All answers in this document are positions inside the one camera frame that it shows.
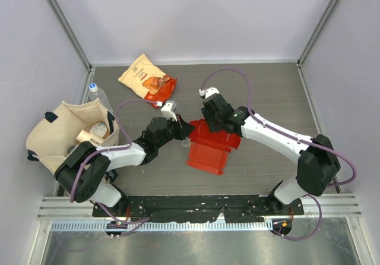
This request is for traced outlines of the red paper box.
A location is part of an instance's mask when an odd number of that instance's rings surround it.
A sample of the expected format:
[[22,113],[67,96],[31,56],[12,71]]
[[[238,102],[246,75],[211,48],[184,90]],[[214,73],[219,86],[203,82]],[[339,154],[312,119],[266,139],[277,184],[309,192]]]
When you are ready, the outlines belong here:
[[222,175],[232,149],[238,149],[241,137],[221,130],[211,132],[204,119],[191,121],[195,127],[190,133],[191,142],[187,165],[211,173]]

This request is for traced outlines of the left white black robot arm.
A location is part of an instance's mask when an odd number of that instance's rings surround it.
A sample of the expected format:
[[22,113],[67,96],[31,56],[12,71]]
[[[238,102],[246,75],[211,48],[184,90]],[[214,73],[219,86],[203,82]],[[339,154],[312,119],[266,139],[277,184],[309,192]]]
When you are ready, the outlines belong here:
[[158,156],[159,148],[172,140],[184,140],[195,127],[180,115],[177,120],[155,117],[141,136],[131,145],[95,147],[80,143],[56,170],[54,177],[77,203],[90,200],[105,207],[114,217],[122,216],[128,207],[127,196],[116,186],[104,182],[107,172],[126,166],[150,163]]

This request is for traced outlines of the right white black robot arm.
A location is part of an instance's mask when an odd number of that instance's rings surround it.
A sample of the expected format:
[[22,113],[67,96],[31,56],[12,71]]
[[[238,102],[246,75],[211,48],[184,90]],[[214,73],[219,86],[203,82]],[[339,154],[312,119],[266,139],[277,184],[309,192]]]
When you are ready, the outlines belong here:
[[247,107],[235,109],[214,87],[200,90],[199,96],[203,104],[201,112],[212,133],[224,130],[257,141],[296,164],[296,176],[279,182],[268,195],[266,212],[282,214],[304,195],[322,195],[340,170],[326,136],[301,135],[264,119]]

